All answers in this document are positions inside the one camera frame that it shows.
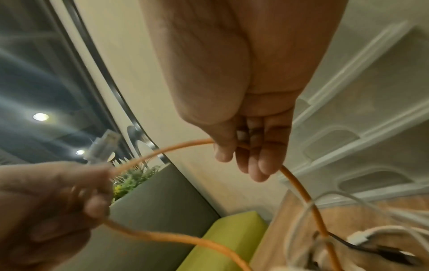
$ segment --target hand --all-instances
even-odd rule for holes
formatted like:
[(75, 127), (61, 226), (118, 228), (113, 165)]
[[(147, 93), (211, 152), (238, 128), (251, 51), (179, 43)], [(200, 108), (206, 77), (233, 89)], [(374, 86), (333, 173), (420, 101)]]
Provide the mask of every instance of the hand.
[[(109, 214), (109, 165), (0, 167), (0, 270), (47, 271), (79, 252)], [(66, 212), (72, 187), (82, 189)]]
[(141, 1), (181, 117), (216, 141), (219, 161), (235, 152), (242, 172), (267, 180), (285, 159), (295, 100), (347, 1)]

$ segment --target gray partition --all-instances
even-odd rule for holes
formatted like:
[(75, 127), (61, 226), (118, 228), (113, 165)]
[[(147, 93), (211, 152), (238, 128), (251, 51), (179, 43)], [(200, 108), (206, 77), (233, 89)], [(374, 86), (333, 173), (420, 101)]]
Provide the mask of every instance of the gray partition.
[[(111, 219), (133, 229), (203, 236), (219, 215), (172, 164), (111, 207)], [(60, 271), (174, 271), (192, 246), (140, 242), (102, 226)]]

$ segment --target green plant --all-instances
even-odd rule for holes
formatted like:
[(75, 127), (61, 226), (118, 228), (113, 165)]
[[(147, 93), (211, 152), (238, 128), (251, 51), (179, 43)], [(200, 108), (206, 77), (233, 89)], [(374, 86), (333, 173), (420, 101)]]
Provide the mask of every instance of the green plant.
[[(115, 167), (120, 166), (128, 162), (127, 159), (118, 161), (113, 161), (113, 165)], [(119, 176), (116, 176), (113, 179), (114, 184), (114, 198), (113, 202), (122, 198), (134, 188), (142, 184), (144, 181), (152, 177), (155, 173), (158, 172), (159, 166), (156, 167), (148, 167), (146, 163), (142, 163), (138, 166), (134, 166), (133, 168), (127, 170)]]

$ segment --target person's left hand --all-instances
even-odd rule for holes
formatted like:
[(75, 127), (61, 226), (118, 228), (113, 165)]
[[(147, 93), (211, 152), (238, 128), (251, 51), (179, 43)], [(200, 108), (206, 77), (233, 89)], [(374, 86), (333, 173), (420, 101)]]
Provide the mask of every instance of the person's left hand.
[[(0, 167), (0, 270), (47, 271), (88, 242), (109, 214), (110, 165), (55, 162)], [(72, 187), (81, 190), (66, 211)]]

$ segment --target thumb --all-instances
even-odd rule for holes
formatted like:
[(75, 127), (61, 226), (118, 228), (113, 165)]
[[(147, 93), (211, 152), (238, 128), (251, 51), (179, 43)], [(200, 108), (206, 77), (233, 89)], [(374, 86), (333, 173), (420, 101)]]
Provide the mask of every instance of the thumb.
[(237, 148), (237, 128), (233, 120), (200, 126), (215, 141), (214, 157), (220, 162), (229, 162)]

